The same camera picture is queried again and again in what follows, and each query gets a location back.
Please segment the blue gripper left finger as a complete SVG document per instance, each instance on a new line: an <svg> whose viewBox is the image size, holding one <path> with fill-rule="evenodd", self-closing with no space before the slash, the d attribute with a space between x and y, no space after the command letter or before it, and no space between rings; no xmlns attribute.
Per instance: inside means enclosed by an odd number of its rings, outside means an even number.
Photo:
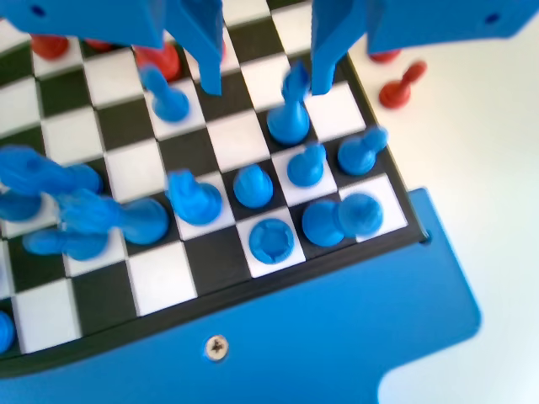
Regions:
<svg viewBox="0 0 539 404"><path fill-rule="evenodd" d="M29 34L121 45L160 48L168 32L197 60L202 88L221 94L221 1L5 0L1 15Z"/></svg>

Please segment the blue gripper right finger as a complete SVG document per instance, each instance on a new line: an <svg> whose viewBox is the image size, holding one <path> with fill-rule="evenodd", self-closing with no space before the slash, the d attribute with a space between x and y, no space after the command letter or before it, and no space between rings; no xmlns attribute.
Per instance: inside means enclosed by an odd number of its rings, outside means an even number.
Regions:
<svg viewBox="0 0 539 404"><path fill-rule="evenodd" d="M329 91L336 64L364 35L370 54L420 45L509 38L537 12L535 0L314 1L312 93Z"/></svg>

